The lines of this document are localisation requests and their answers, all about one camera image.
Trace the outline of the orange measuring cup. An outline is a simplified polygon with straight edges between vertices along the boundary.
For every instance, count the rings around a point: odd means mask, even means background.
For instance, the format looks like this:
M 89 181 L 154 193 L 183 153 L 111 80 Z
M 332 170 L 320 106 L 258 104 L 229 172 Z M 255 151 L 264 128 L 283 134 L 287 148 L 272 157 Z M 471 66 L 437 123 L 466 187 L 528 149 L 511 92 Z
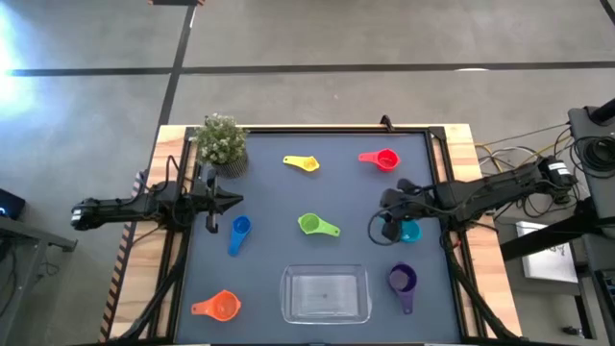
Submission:
M 241 309 L 241 301 L 230 291 L 221 290 L 203 302 L 194 303 L 192 315 L 205 315 L 219 322 L 234 319 Z

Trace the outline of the blue measuring cup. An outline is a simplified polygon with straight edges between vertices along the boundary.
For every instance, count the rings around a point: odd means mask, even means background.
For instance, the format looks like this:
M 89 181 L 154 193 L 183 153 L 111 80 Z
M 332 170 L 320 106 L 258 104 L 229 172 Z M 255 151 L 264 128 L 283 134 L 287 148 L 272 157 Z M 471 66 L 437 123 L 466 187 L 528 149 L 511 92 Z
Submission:
M 239 254 L 240 247 L 252 230 L 252 221 L 246 215 L 238 216 L 232 224 L 231 241 L 228 248 L 228 254 L 236 257 Z

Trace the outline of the black device with blue light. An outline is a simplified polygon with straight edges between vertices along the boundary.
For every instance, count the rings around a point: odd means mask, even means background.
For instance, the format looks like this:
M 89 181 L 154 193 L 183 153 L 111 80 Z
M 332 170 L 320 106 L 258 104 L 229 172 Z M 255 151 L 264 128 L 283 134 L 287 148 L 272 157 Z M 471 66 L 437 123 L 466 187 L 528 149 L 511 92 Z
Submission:
M 24 199 L 0 188 L 0 216 L 17 220 L 24 208 Z

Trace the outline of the clear plastic basket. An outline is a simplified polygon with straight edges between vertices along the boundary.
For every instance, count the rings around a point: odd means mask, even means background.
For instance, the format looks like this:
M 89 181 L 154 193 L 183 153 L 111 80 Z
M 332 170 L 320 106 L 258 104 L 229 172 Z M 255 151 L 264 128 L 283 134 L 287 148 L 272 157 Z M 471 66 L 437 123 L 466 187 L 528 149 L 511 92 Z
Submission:
M 371 317 L 367 270 L 360 264 L 289 265 L 280 298 L 283 319 L 290 324 L 363 324 Z

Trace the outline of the yellow measuring cup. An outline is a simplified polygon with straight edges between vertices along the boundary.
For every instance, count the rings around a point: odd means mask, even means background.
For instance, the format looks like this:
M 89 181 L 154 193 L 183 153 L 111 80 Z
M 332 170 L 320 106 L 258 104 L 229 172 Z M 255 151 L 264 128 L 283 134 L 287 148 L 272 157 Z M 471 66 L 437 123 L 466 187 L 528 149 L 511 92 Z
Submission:
M 306 172 L 313 172 L 320 167 L 320 163 L 314 156 L 284 156 L 283 163 L 298 167 Z

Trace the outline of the green measuring cup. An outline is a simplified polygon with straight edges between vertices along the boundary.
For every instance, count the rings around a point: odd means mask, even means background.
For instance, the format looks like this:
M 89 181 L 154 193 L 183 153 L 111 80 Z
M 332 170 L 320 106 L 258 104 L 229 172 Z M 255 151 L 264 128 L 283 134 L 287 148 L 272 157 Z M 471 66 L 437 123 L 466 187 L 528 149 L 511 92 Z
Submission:
M 315 213 L 305 213 L 298 218 L 300 229 L 305 235 L 340 236 L 340 229 Z

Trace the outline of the grey equipment stand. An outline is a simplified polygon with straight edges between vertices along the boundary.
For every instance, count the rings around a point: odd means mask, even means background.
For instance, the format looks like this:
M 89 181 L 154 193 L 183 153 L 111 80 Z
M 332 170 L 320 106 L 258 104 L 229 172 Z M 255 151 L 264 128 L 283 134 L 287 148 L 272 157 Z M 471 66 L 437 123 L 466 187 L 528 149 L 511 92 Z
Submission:
M 595 124 L 588 115 L 587 109 L 570 109 L 568 117 L 572 126 L 572 135 L 578 144 L 578 158 L 581 158 L 582 147 L 590 136 L 607 136 L 615 138 L 615 123 L 608 126 Z M 615 217 L 615 175 L 606 178 L 607 173 L 591 169 L 585 163 L 579 165 L 583 172 L 590 199 L 599 218 Z M 589 273 L 600 306 L 604 328 L 607 334 L 608 346 L 615 346 L 615 303 L 602 278 L 610 273 L 615 284 L 615 221 L 598 227 L 597 235 L 585 235 L 583 243 L 589 262 Z

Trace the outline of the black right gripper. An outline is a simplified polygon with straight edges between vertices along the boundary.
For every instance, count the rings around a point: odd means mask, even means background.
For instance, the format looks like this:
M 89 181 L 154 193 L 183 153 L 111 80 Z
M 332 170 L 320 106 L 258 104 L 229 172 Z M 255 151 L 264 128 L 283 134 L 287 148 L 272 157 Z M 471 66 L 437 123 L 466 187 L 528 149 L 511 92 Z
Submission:
M 432 185 L 418 186 L 408 179 L 400 179 L 395 188 L 386 189 L 381 195 L 382 216 L 395 221 L 414 220 L 430 216 L 434 199 Z

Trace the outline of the purple measuring cup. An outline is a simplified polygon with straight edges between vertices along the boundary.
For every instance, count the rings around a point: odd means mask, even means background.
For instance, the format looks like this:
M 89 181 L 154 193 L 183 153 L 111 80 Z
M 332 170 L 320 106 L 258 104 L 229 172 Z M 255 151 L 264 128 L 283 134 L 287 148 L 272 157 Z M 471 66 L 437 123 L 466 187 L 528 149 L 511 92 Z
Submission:
M 413 297 L 417 274 L 407 263 L 399 261 L 389 271 L 388 283 L 400 300 L 404 314 L 413 313 Z

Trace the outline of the teal measuring cup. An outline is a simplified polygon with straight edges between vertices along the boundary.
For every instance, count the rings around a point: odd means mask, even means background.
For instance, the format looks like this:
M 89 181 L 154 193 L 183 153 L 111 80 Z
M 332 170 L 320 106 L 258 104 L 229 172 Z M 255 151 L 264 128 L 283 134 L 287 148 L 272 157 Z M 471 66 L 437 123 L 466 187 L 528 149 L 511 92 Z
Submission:
M 386 245 L 398 242 L 412 243 L 422 237 L 422 230 L 414 220 L 395 221 L 387 215 L 380 216 L 378 220 L 381 224 L 381 236 Z

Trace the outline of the potted plant in ribbed pot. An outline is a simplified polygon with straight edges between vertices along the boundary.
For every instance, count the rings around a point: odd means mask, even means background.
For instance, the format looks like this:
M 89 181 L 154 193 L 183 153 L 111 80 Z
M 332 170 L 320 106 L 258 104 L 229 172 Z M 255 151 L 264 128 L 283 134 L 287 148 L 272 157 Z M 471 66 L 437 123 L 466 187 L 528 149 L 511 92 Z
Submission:
M 196 159 L 227 179 L 239 178 L 248 170 L 246 140 L 249 132 L 232 116 L 213 113 L 195 132 Z

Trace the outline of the white box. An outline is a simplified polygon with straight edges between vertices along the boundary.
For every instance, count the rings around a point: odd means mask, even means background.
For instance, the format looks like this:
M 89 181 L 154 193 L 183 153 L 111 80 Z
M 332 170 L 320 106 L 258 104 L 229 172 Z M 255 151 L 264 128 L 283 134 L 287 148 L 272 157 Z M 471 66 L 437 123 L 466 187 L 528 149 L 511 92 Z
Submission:
M 526 278 L 577 284 L 572 249 L 569 243 L 555 245 L 521 258 Z

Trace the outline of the grey desk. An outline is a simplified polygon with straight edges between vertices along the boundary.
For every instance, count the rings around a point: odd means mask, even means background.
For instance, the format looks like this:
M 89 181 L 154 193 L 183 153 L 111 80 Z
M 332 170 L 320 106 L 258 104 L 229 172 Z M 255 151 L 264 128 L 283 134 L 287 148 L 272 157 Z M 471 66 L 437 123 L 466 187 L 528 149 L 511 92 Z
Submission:
M 73 252 L 78 241 L 0 216 L 0 346 L 30 295 L 49 246 Z

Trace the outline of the red measuring cup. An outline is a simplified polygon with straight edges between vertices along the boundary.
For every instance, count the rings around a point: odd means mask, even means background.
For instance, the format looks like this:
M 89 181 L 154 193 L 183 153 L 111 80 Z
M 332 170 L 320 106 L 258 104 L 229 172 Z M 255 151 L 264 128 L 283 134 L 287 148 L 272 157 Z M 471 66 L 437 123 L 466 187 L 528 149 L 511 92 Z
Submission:
M 376 152 L 361 153 L 358 155 L 358 160 L 373 163 L 383 172 L 391 172 L 401 163 L 398 154 L 390 148 L 381 149 Z

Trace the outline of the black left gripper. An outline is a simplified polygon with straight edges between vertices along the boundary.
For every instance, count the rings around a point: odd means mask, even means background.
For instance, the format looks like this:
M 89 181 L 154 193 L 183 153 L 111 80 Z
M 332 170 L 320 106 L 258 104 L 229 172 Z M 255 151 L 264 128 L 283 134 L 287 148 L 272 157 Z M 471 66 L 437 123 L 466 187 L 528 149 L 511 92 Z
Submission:
M 205 168 L 200 166 L 192 187 L 194 213 L 196 215 L 201 212 L 206 214 L 206 230 L 211 234 L 217 234 L 219 229 L 216 221 L 216 214 L 220 211 L 217 177 L 218 174 L 215 169 L 211 168 L 205 171 Z M 226 190 L 221 191 L 221 198 L 228 200 L 221 205 L 223 212 L 226 212 L 243 200 L 242 195 Z

